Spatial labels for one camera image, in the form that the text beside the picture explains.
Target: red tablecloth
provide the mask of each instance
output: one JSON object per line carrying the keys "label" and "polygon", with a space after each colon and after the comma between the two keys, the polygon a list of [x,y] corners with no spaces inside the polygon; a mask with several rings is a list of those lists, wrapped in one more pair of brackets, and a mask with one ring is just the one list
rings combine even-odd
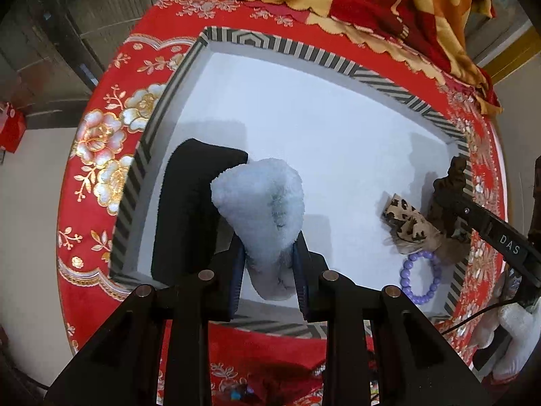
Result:
{"label": "red tablecloth", "polygon": [[[494,136],[467,87],[448,75],[445,85],[440,85],[387,53],[376,53],[344,36],[305,25],[302,17],[297,19],[287,11],[272,14],[254,6],[253,2],[235,0],[158,1],[134,27],[94,90],[67,163],[58,211],[58,285],[74,352],[129,293],[108,279],[111,239],[125,176],[165,84],[195,38],[209,25],[279,35],[323,48],[378,72],[429,102],[467,139],[474,199],[504,217],[505,185],[500,180]],[[470,264],[454,317],[438,327],[448,328],[486,305],[501,267],[501,256],[474,233]],[[467,363],[473,350],[466,346],[475,324],[469,322],[448,338]],[[210,342],[216,344],[210,347],[210,361],[225,368],[241,364],[239,355],[231,355],[219,346],[221,339],[216,333],[216,329],[210,330]],[[255,341],[280,339],[243,334],[253,335]],[[290,340],[302,349],[317,342]],[[315,356],[324,354],[324,346],[312,347]],[[220,384],[220,377],[213,375],[213,383]]]}

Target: leopard print pouch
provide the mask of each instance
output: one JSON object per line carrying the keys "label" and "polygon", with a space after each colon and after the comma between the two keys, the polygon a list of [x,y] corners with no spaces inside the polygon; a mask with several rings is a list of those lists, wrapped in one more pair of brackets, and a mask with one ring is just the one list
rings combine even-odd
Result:
{"label": "leopard print pouch", "polygon": [[421,250],[434,252],[442,244],[442,233],[398,194],[393,195],[383,216],[396,228],[395,244],[402,254]]}

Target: red box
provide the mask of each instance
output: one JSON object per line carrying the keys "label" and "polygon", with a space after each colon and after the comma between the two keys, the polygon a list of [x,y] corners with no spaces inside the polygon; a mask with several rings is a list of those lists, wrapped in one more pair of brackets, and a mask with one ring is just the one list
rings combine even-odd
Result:
{"label": "red box", "polygon": [[14,153],[26,130],[24,115],[9,102],[0,102],[0,149]]}

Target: black fabric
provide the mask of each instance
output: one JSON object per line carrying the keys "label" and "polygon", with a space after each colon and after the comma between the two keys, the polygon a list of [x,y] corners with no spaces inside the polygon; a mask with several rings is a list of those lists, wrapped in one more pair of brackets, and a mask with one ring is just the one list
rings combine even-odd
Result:
{"label": "black fabric", "polygon": [[216,249],[220,214],[210,182],[226,169],[248,161],[238,149],[190,139],[172,153],[163,177],[152,254],[152,277],[173,286],[205,269]]}

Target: metal screw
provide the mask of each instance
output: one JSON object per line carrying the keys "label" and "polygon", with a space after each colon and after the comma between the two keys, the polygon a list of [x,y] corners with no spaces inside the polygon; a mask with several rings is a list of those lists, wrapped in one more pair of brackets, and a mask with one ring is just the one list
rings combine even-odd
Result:
{"label": "metal screw", "polygon": [[323,272],[323,279],[326,281],[336,281],[340,275],[334,270],[326,270]]}
{"label": "metal screw", "polygon": [[210,281],[212,278],[214,278],[214,272],[212,270],[209,270],[209,269],[201,270],[201,272],[199,272],[197,274],[197,276],[202,281]]}
{"label": "metal screw", "polygon": [[402,294],[402,290],[400,290],[396,285],[389,285],[385,287],[385,293],[389,295],[391,298],[397,298]]}
{"label": "metal screw", "polygon": [[148,296],[152,291],[152,287],[150,285],[140,285],[135,289],[135,294],[139,296],[140,298],[144,298],[145,296]]}

